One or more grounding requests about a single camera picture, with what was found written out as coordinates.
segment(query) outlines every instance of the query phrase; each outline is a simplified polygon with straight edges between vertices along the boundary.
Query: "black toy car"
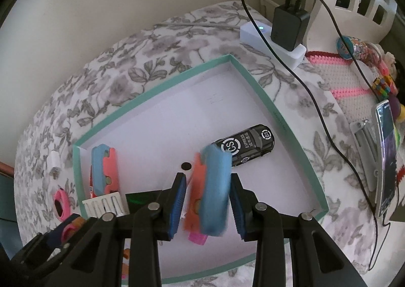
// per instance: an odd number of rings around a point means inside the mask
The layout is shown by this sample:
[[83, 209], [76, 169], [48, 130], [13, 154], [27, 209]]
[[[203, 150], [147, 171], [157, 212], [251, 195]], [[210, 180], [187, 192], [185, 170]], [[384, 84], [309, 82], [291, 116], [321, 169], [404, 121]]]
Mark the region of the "black toy car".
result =
[[223, 151], [230, 151], [232, 166], [238, 166], [271, 152], [274, 148], [274, 136], [270, 128], [259, 124], [214, 143]]

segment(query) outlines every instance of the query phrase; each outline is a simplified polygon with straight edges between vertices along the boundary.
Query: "white wall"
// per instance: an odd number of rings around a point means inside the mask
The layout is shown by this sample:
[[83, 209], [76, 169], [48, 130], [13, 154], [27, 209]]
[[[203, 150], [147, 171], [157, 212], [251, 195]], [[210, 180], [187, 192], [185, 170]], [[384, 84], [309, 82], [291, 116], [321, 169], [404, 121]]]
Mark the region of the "white wall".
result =
[[86, 62], [142, 28], [221, 1], [230, 0], [18, 0], [0, 29], [0, 161], [14, 166], [35, 112]]

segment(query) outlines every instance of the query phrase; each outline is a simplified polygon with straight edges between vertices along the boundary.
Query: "pink toy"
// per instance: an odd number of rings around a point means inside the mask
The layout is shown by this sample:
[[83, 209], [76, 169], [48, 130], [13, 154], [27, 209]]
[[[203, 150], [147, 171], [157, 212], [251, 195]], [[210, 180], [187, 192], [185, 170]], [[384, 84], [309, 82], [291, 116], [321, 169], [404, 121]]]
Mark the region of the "pink toy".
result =
[[364, 90], [362, 87], [355, 88], [339, 88], [337, 90], [331, 90], [331, 93], [335, 99], [348, 98], [351, 96], [360, 96], [371, 93], [371, 90]]
[[205, 234], [201, 234], [198, 232], [190, 232], [188, 240], [193, 242], [194, 244], [203, 246], [207, 240], [208, 236]]
[[384, 61], [381, 61], [378, 70], [380, 71], [381, 75], [388, 76], [390, 74], [390, 70], [388, 69], [387, 65]]
[[65, 228], [63, 229], [63, 232], [62, 232], [62, 237], [61, 237], [62, 244], [64, 244], [65, 241], [69, 239], [70, 232], [73, 232], [76, 230], [77, 230], [77, 228], [72, 223], [65, 226]]
[[117, 192], [119, 190], [117, 155], [114, 148], [110, 148], [110, 156], [103, 158], [104, 175], [110, 177], [111, 183], [107, 182], [104, 193]]
[[61, 222], [70, 216], [69, 198], [62, 188], [53, 195], [53, 210], [56, 218]]

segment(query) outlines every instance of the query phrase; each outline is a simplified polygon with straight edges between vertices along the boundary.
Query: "rubik's cube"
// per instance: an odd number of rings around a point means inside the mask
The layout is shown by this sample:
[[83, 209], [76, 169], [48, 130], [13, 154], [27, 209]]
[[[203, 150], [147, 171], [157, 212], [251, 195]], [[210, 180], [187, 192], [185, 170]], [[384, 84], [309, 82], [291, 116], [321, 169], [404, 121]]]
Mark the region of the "rubik's cube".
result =
[[394, 94], [395, 96], [398, 95], [398, 89], [395, 86], [394, 80], [392, 79], [391, 75], [388, 76], [384, 76], [384, 80], [386, 81], [386, 83], [388, 84], [392, 94]]
[[372, 87], [381, 95], [384, 100], [388, 99], [388, 95], [391, 93], [391, 89], [385, 81], [384, 77], [377, 77], [374, 80]]

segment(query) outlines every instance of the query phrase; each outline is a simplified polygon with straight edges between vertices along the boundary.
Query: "black phone charger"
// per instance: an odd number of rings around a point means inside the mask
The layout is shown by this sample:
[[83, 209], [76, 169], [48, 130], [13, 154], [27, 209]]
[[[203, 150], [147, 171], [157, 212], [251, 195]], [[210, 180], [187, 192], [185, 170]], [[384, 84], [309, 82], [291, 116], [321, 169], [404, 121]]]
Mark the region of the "black phone charger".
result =
[[293, 51], [302, 43], [307, 31], [310, 15], [293, 6], [280, 5], [274, 10], [271, 40], [287, 51]]

